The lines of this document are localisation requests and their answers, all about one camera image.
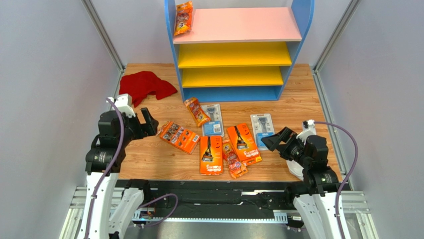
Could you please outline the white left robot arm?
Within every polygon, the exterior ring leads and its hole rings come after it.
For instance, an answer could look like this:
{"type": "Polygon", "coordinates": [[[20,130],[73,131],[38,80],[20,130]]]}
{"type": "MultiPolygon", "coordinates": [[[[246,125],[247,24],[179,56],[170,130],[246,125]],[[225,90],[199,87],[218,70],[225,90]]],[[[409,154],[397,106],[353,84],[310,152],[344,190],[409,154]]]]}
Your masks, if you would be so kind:
{"type": "Polygon", "coordinates": [[[151,195],[149,182],[131,179],[124,188],[118,207],[111,212],[112,196],[126,157],[125,148],[133,140],[155,136],[159,122],[142,108],[145,123],[136,113],[121,109],[101,114],[99,134],[86,155],[87,196],[80,239],[122,239],[133,214],[151,195]]]}

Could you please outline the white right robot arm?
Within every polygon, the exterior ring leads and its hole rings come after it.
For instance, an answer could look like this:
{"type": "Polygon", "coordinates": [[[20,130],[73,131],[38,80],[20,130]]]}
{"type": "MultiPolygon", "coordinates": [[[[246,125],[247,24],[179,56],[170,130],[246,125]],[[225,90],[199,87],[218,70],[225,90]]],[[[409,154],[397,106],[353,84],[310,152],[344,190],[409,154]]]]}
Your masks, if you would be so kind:
{"type": "Polygon", "coordinates": [[[303,180],[286,187],[286,202],[296,208],[310,238],[350,238],[341,201],[343,185],[328,165],[326,138],[317,135],[314,124],[306,123],[299,134],[285,127],[261,141],[302,167],[303,180]]]}

